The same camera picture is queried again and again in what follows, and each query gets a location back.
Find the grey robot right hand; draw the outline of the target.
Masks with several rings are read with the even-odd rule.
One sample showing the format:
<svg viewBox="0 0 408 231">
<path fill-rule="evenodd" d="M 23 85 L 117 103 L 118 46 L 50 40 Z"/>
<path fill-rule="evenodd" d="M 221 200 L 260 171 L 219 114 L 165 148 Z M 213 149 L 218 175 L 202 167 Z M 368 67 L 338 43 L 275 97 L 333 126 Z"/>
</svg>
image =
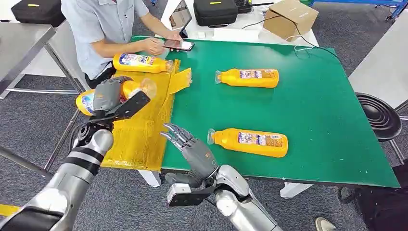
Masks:
<svg viewBox="0 0 408 231">
<path fill-rule="evenodd" d="M 182 154 L 190 165 L 187 174 L 167 173 L 165 180 L 170 183 L 185 183 L 199 188 L 203 181 L 211 177 L 218 169 L 218 163 L 210 149 L 189 131 L 171 123 L 164 123 L 168 132 L 160 132 Z"/>
</svg>

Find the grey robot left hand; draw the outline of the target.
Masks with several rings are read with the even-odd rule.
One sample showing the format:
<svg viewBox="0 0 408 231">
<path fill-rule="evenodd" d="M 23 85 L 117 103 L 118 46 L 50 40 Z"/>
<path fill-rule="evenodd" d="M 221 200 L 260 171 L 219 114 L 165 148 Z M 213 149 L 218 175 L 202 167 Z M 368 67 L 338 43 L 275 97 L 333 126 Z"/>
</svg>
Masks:
<svg viewBox="0 0 408 231">
<path fill-rule="evenodd" d="M 128 80 L 131 78 L 120 76 L 104 80 L 98 84 L 93 97 L 94 111 L 110 111 L 120 105 L 122 84 Z"/>
</svg>

